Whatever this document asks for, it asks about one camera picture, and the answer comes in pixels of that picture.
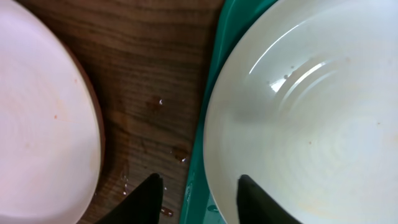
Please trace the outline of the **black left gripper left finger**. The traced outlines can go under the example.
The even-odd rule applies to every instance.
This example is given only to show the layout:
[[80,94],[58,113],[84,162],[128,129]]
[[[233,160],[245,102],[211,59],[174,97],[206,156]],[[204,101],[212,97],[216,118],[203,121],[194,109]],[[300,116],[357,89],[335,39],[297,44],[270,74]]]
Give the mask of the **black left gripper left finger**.
[[153,173],[96,224],[158,224],[163,195],[163,178]]

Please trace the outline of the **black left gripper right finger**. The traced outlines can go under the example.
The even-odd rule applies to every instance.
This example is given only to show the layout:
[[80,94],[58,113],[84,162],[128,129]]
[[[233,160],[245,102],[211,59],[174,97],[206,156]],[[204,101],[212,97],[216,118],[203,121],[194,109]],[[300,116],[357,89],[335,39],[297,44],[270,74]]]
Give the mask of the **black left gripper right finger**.
[[238,180],[236,203],[240,224],[300,224],[248,175]]

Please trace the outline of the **white plate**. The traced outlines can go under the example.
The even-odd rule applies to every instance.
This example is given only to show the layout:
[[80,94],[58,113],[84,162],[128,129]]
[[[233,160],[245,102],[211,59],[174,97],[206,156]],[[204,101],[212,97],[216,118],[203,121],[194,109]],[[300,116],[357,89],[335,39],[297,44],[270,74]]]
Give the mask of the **white plate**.
[[1,222],[76,223],[96,190],[98,105],[73,55],[31,12],[1,2]]
[[274,3],[218,76],[203,154],[227,223],[243,174],[302,223],[396,223],[397,0]]

